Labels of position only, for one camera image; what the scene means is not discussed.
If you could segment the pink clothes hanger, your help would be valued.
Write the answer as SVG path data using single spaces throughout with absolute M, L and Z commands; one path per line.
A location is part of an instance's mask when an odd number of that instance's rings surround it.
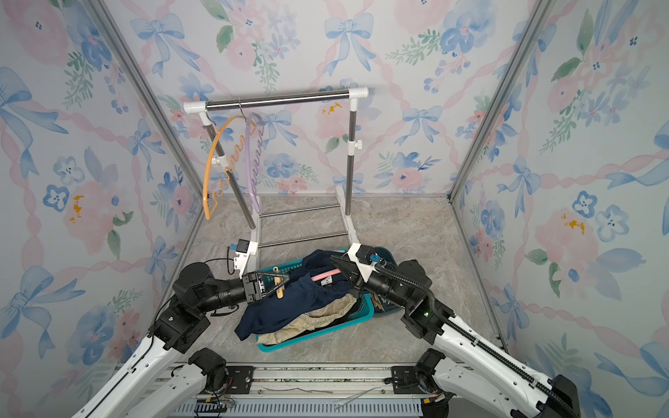
M 318 275 L 312 276 L 311 280 L 313 280 L 313 281 L 325 280 L 329 277 L 335 276 L 335 275 L 340 274 L 340 273 L 341 273 L 340 269 L 333 269 L 333 270 L 329 270 L 327 272 L 320 273 Z

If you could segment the orange clothes hanger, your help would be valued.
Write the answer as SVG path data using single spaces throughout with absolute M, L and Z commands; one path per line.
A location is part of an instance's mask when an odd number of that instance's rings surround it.
M 212 214 L 215 212 L 218 206 L 218 198 L 222 196 L 222 193 L 210 193 L 209 191 L 212 168 L 214 165 L 218 165 L 225 175 L 228 188 L 233 192 L 233 195 L 235 196 L 240 206 L 248 226 L 251 229 L 255 229 L 256 224 L 251 214 L 251 210 L 245 202 L 239 181 L 234 175 L 235 164 L 239 161 L 242 152 L 245 151 L 247 135 L 240 136 L 240 143 L 234 147 L 232 156 L 228 156 L 221 145 L 221 139 L 223 134 L 226 132 L 226 129 L 228 129 L 233 121 L 242 118 L 242 116 L 234 116 L 228 119 L 222 127 L 217 127 L 213 120 L 208 116 L 206 111 L 200 113 L 199 117 L 210 139 L 212 140 L 212 144 L 207 156 L 207 163 L 205 164 L 204 180 L 202 186 L 202 205 L 205 218 L 206 220 L 210 220 L 212 218 Z

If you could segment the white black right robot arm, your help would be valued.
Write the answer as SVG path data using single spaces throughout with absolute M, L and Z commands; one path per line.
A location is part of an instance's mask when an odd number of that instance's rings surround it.
M 415 260 L 393 268 L 376 255 L 362 261 L 334 256 L 353 290 L 376 294 L 403 310 L 402 323 L 430 343 L 415 366 L 429 394 L 462 397 L 497 417 L 579 417 L 576 385 L 524 365 L 486 340 L 437 299 Z

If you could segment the beige shorts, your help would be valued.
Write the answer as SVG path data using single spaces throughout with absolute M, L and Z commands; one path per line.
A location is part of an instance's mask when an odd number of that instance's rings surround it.
M 278 331 L 258 335 L 256 342 L 265 346 L 275 346 L 327 327 L 339 325 L 346 320 L 351 310 L 358 306 L 358 299 L 351 294 L 346 294 L 324 308 L 303 313 Z

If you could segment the lilac clothes hanger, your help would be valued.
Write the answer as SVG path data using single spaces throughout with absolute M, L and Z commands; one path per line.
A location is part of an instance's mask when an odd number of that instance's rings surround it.
M 247 173 L 247 191 L 251 201 L 252 208 L 256 214 L 261 213 L 261 202 L 258 195 L 258 174 L 260 172 L 261 155 L 264 149 L 263 136 L 265 131 L 265 121 L 258 113 L 249 113 L 247 115 L 245 129 L 246 135 L 246 173 Z

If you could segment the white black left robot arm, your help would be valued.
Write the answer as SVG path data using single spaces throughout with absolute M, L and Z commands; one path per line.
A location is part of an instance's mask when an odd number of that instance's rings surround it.
M 158 389 L 150 392 L 148 388 L 202 336 L 211 324 L 211 313 L 264 301 L 289 281 L 285 273 L 263 271 L 218 280 L 205 262 L 186 266 L 174 282 L 174 295 L 136 351 L 75 416 L 167 417 L 203 391 L 218 398 L 234 379 L 226 360 L 209 348 L 192 355 Z

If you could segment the orange clothespin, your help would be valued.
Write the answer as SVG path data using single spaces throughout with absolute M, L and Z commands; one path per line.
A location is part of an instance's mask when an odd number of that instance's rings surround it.
M 284 276 L 275 276 L 275 294 L 278 299 L 284 296 L 285 284 L 289 279 Z

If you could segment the navy blue shorts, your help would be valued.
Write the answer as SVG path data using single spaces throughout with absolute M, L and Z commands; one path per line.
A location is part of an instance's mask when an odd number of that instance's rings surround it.
M 342 254 L 316 250 L 302 260 L 299 268 L 289 273 L 290 282 L 282 299 L 272 295 L 264 301 L 247 306 L 234 330 L 237 337 L 245 341 L 253 334 L 258 336 L 273 333 L 300 315 L 324 308 L 350 294 L 351 284 L 341 273 L 325 280 L 311 280 L 312 276 L 336 269 L 330 261 L 333 255 Z

